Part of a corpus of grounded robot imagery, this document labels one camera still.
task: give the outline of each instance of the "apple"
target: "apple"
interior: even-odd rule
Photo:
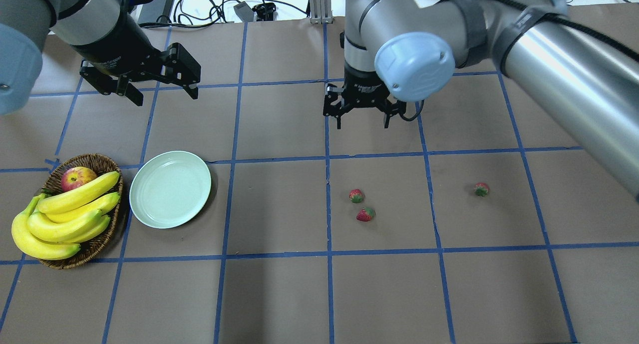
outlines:
[[[77,187],[91,182],[95,178],[98,178],[98,175],[91,168],[73,167],[68,169],[62,175],[62,192],[68,192],[71,191],[71,189],[76,189]]]

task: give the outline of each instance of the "black power supply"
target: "black power supply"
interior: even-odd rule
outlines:
[[[168,23],[174,0],[153,0],[142,6],[137,23]]]
[[[253,8],[249,7],[246,2],[241,2],[233,6],[235,14],[243,22],[252,21],[273,21],[276,12],[276,4],[273,2],[266,2],[254,5]]]

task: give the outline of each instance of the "yellow banana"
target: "yellow banana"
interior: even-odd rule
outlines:
[[[109,213],[113,208],[116,207],[116,205],[118,205],[119,199],[120,194],[118,192],[112,192],[109,194],[105,194],[102,197],[95,199],[91,203],[87,203],[80,208],[76,208],[68,212],[59,214],[47,214],[46,217],[56,223],[64,223],[72,221],[80,215],[94,209],[102,210],[103,213]]]
[[[109,217],[109,215],[102,215],[102,217],[100,217],[100,221],[98,222],[98,224],[96,224],[88,232],[85,232],[82,235],[78,235],[78,237],[73,237],[69,240],[65,240],[65,242],[82,243],[82,242],[86,242],[89,239],[93,239],[93,237],[96,237],[98,234],[104,232],[104,230],[107,229],[110,221],[111,221],[111,217]]]
[[[34,212],[27,219],[27,227],[31,234],[47,242],[65,242],[91,230],[102,217],[99,209],[91,210],[80,217],[66,223],[50,221],[44,213]]]
[[[47,243],[29,232],[29,228],[27,227],[29,216],[32,214],[38,201],[44,198],[44,196],[44,194],[40,194],[34,197],[29,203],[29,206],[13,219],[13,223],[11,224],[13,241],[22,252],[34,258],[46,260],[70,258],[80,251],[80,244]]]
[[[105,173],[81,187],[42,199],[38,202],[37,209],[44,214],[59,214],[82,207],[109,191],[118,183],[118,179],[119,173],[116,171]]]

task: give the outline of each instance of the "strawberry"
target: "strawberry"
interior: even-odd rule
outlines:
[[[353,202],[353,203],[361,203],[361,202],[363,202],[363,193],[359,189],[353,189],[348,194],[348,197],[351,199],[351,202]]]
[[[473,187],[473,191],[475,192],[476,196],[485,197],[488,196],[490,188],[488,187],[488,184],[479,182],[475,184],[475,187]]]
[[[358,221],[361,222],[369,222],[371,221],[375,216],[375,210],[372,208],[368,208],[368,207],[364,207],[360,210],[360,212],[357,214],[357,219]]]

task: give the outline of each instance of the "light green plate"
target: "light green plate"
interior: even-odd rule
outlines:
[[[139,221],[153,228],[173,228],[192,219],[211,192],[206,163],[187,151],[169,151],[137,172],[129,203]]]

